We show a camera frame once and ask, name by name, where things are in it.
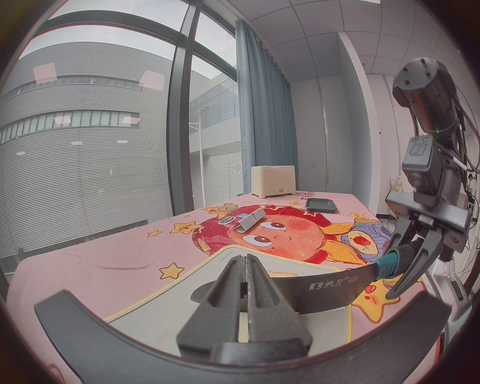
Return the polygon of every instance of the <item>pink tablecloth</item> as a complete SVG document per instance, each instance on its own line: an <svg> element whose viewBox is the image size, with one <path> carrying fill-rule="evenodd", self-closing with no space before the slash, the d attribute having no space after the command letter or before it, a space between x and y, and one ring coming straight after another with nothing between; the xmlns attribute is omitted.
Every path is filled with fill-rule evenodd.
<svg viewBox="0 0 480 384"><path fill-rule="evenodd" d="M334 214L304 210L308 197L333 199ZM250 235L229 229L241 217L263 207L267 217ZM187 273L223 246L239 244L280 257L345 270L372 263L389 235L378 219L349 194L297 192L259 199L245 195L222 204L134 228L58 251L33 256L18 266L7 308L21 333L64 383L79 383L48 341L34 305L68 289L97 316L108 319ZM352 304L351 340L384 323L425 290L415 284L396 300L385 300L395 281L380 280ZM415 382L437 358L435 348L416 370ZM366 364L375 364L365 360Z"/></svg>

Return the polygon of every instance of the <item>beige box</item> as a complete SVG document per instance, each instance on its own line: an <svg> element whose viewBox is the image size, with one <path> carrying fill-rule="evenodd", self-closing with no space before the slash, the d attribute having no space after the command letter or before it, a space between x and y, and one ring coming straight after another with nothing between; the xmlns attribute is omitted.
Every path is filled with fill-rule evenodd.
<svg viewBox="0 0 480 384"><path fill-rule="evenodd" d="M263 199L296 192L293 165L252 167L252 194Z"/></svg>

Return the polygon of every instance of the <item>curtain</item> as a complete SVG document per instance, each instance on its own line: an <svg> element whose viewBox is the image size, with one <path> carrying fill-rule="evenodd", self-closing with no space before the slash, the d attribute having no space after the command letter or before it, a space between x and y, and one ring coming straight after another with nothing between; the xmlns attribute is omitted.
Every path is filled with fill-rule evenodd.
<svg viewBox="0 0 480 384"><path fill-rule="evenodd" d="M253 166L295 166L298 187L297 134L290 85L262 43L237 21L243 192L251 192Z"/></svg>

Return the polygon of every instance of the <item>sky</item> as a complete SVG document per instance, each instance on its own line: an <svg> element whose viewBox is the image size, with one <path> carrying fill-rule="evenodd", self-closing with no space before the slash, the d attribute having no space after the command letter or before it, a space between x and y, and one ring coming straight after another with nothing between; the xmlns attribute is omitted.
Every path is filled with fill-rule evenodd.
<svg viewBox="0 0 480 384"><path fill-rule="evenodd" d="M135 14L180 30L188 5L181 0L69 0L51 18L83 10L109 10ZM175 47L139 32L101 25L60 28L30 41L20 57L37 49L67 42L92 41L141 49L172 60ZM232 65L236 65L235 38L204 14L200 15L196 41ZM210 64L193 57L192 69L209 79L220 74Z"/></svg>

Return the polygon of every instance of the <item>building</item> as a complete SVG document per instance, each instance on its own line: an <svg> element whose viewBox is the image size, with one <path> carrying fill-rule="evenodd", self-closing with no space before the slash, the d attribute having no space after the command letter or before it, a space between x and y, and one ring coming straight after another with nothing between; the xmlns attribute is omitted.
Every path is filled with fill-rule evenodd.
<svg viewBox="0 0 480 384"><path fill-rule="evenodd" d="M18 60L0 97L0 266L172 216L166 119L172 61L74 42ZM236 83L195 71L195 208L242 193Z"/></svg>

